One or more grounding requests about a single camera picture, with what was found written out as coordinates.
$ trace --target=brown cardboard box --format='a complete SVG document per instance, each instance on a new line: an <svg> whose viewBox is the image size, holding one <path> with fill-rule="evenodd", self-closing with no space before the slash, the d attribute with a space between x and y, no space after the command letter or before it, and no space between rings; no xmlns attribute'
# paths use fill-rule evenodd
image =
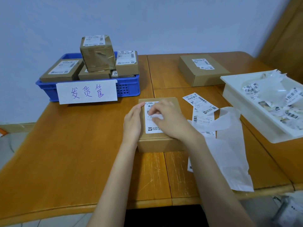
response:
<svg viewBox="0 0 303 227"><path fill-rule="evenodd" d="M108 35L82 37L80 51L89 72L115 69L116 59Z"/></svg>
<svg viewBox="0 0 303 227"><path fill-rule="evenodd" d="M139 99L141 102L160 101L163 98L151 98L151 99ZM176 110L181 112L177 98L165 98L167 101L172 102ZM184 150L184 145L177 139L171 138L165 133L152 133L146 134L145 132L145 111L142 107L140 112L141 120L141 133L138 140L139 152L169 152L169 151L181 151Z"/></svg>
<svg viewBox="0 0 303 227"><path fill-rule="evenodd" d="M88 72L86 66L84 65L79 73L80 80L101 80L110 78L110 70L104 70L99 72Z"/></svg>
<svg viewBox="0 0 303 227"><path fill-rule="evenodd" d="M117 70L112 70L111 78L125 78L125 77L135 77L135 75L118 76Z"/></svg>
<svg viewBox="0 0 303 227"><path fill-rule="evenodd" d="M43 83L79 80L78 74L83 65L83 59L59 59L40 77L40 80Z"/></svg>
<svg viewBox="0 0 303 227"><path fill-rule="evenodd" d="M139 74L137 51L118 51L116 70L119 76Z"/></svg>
<svg viewBox="0 0 303 227"><path fill-rule="evenodd" d="M200 69L192 59L206 59L210 70ZM179 69L192 87L224 84L220 76L230 75L228 70L208 54L180 56Z"/></svg>

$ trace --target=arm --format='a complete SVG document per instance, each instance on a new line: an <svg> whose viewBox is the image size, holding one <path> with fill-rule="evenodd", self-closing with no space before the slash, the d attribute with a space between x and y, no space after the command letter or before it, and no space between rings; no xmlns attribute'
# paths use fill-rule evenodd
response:
<svg viewBox="0 0 303 227"><path fill-rule="evenodd" d="M139 114L143 105L144 102L134 106L124 118L123 141L87 227L124 224L134 154L141 131Z"/></svg>
<svg viewBox="0 0 303 227"><path fill-rule="evenodd" d="M254 226L222 175L204 136L175 110L171 102L163 100L154 104L149 114L157 112L164 119L153 118L153 122L187 147L209 226Z"/></svg>

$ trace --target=wall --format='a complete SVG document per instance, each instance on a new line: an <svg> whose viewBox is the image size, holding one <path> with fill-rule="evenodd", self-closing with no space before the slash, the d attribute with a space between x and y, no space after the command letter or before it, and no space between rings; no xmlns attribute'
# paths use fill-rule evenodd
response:
<svg viewBox="0 0 303 227"><path fill-rule="evenodd" d="M0 124L35 122L36 80L85 35L138 54L244 51L256 56L289 0L0 0Z"/></svg>

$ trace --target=white bin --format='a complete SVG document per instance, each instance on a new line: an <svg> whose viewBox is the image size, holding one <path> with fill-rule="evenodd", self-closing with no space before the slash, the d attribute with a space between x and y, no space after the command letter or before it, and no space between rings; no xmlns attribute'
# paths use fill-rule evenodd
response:
<svg viewBox="0 0 303 227"><path fill-rule="evenodd" d="M261 107L258 102L244 94L243 83L248 80L259 80L263 73L272 71L239 74L232 76L222 76L221 79L226 83L223 97L271 143L279 143L287 140L303 137L303 130L295 130L280 122L267 110ZM281 81L287 91L297 87L303 89L303 85L286 77ZM303 103L298 101L293 104L302 109Z"/></svg>

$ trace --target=blue crate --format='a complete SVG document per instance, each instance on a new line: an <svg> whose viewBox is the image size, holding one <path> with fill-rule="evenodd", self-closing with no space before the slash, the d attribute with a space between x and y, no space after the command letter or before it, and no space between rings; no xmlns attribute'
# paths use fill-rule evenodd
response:
<svg viewBox="0 0 303 227"><path fill-rule="evenodd" d="M81 53L66 53L60 59L77 59L77 58L82 58ZM116 83L117 97L140 95L139 75L135 75L135 77L116 78L116 79L118 81ZM83 81L90 81L90 80L77 80L75 82L83 82ZM40 80L38 80L36 84L41 89L43 89L45 93L49 96L49 101L51 102L59 101L56 82L42 83Z"/></svg>

